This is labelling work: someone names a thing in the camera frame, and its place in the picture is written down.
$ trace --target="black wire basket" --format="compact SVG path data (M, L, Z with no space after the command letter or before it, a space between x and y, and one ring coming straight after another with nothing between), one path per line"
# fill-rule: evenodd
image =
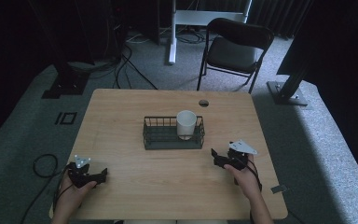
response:
M197 116L191 135L177 134L176 117L145 117L144 120L145 149L200 149L204 135L202 116Z

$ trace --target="chair seat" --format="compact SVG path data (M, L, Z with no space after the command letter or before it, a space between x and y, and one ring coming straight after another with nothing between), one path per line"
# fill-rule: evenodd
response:
M261 49L237 45L223 37L217 37L210 47L207 63L219 68L253 73L259 51Z

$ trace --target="wooden table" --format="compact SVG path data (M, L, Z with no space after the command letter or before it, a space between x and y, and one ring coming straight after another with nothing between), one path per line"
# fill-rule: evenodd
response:
M199 105L207 100L209 106ZM145 116L203 116L202 149L145 150ZM273 218L287 216L251 95L242 92L96 90L72 154L90 157L91 174L108 168L91 191L80 219L248 219L249 202L233 177L213 165L211 147L227 155L228 142L244 140L258 151L255 164Z

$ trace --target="white desk frame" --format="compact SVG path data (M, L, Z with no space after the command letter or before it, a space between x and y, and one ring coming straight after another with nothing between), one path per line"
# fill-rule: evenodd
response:
M170 49L170 64L176 61L176 25L203 25L206 26L215 18L226 18L233 21L246 22L252 0L248 0L243 12L218 12L218 11L194 11L176 10L176 0L172 0L172 39Z

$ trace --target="person's right hand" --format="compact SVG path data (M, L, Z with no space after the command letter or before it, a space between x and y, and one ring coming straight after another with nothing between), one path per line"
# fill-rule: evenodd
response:
M249 154L248 166L255 171L255 166L252 162L254 162L254 155ZM249 168L244 168L241 171L235 169L231 165L226 164L225 169L228 170L232 175L234 175L235 179L237 180L243 194L249 199L252 200L255 196L260 195L260 189L258 187L257 179L255 175L249 171Z

